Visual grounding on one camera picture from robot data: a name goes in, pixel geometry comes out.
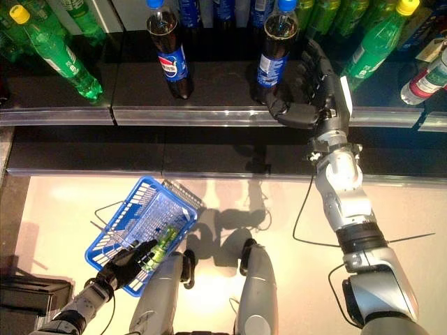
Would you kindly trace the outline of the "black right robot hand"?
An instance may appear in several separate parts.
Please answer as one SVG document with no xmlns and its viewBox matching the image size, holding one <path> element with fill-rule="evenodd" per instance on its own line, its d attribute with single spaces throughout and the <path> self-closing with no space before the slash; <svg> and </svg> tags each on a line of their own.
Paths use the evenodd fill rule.
<svg viewBox="0 0 447 335">
<path fill-rule="evenodd" d="M 348 88 L 334 71 L 331 61 L 315 40 L 307 41 L 298 63 L 297 83 L 301 101 L 287 102 L 278 93 L 266 95 L 271 117 L 294 129 L 349 133 L 351 118 Z"/>
</svg>

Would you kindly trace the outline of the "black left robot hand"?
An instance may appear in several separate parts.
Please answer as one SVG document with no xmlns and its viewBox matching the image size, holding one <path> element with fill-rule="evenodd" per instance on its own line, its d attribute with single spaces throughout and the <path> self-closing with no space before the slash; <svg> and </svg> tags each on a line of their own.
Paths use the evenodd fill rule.
<svg viewBox="0 0 447 335">
<path fill-rule="evenodd" d="M 156 239 L 152 239 L 131 250 L 121 250 L 99 271 L 93 283 L 98 283 L 106 290 L 118 290 L 128 285 L 141 271 L 140 262 L 157 243 Z"/>
</svg>

